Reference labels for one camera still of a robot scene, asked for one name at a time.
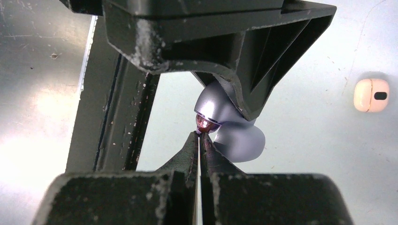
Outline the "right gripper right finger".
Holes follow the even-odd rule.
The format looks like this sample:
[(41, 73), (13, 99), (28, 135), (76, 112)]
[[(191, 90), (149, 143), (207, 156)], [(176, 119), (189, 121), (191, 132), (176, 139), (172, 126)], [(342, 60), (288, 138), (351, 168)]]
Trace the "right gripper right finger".
[(338, 187), (318, 173), (248, 174), (199, 137), (206, 225), (351, 225)]

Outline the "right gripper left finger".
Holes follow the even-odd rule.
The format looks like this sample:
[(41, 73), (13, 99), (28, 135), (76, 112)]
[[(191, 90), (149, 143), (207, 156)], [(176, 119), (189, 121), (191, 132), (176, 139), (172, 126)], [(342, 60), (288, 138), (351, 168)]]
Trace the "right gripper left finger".
[(199, 136), (152, 172), (69, 172), (47, 189), (34, 225), (194, 225)]

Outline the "beige earbud charging case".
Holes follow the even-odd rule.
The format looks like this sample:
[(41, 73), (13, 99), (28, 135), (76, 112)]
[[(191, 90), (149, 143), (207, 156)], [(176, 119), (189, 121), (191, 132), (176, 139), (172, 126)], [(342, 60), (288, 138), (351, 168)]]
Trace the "beige earbud charging case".
[(383, 79), (368, 78), (360, 80), (354, 89), (354, 107), (365, 113), (383, 111), (389, 102), (390, 86)]

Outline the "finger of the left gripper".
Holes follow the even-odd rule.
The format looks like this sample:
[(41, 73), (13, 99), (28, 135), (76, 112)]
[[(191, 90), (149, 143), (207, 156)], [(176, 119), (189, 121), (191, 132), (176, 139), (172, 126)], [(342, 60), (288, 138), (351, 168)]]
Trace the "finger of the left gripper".
[(108, 43), (139, 70), (218, 80), (247, 120), (330, 26), (337, 7), (305, 0), (65, 0), (101, 16)]

